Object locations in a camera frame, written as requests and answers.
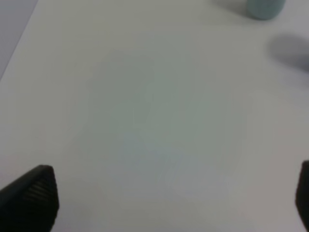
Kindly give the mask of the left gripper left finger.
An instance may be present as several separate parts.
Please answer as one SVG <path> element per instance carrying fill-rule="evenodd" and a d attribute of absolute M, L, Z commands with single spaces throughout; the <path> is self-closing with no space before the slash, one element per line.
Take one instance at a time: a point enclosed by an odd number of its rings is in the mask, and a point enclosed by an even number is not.
<path fill-rule="evenodd" d="M 52 166 L 39 165 L 0 190 L 2 232 L 50 232 L 58 210 Z"/>

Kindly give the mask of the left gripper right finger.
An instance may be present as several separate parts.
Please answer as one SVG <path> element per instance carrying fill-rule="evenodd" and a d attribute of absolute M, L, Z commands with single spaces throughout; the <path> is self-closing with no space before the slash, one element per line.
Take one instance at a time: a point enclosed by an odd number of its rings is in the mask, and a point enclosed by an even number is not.
<path fill-rule="evenodd" d="M 302 163 L 295 194 L 295 205 L 301 221 L 309 231 L 309 161 Z"/>

